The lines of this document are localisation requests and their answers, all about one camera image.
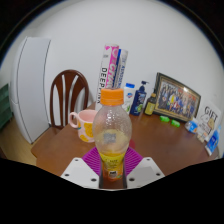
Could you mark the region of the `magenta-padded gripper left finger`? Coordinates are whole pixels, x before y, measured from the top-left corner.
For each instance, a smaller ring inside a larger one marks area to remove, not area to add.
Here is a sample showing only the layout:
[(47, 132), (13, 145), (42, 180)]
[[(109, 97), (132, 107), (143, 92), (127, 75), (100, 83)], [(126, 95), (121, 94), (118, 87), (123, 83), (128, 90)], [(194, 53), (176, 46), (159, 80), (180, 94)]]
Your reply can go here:
[(101, 158), (92, 148), (82, 158), (75, 157), (61, 177), (84, 188), (98, 189), (101, 176)]

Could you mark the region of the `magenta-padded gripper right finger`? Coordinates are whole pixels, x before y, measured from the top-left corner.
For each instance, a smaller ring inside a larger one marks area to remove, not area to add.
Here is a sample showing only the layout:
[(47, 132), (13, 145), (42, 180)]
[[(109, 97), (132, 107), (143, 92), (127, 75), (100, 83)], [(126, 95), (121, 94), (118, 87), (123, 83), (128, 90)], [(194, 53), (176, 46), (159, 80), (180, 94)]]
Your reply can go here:
[(151, 157), (142, 157), (131, 147), (125, 154), (123, 170), (126, 189), (140, 188), (164, 177)]

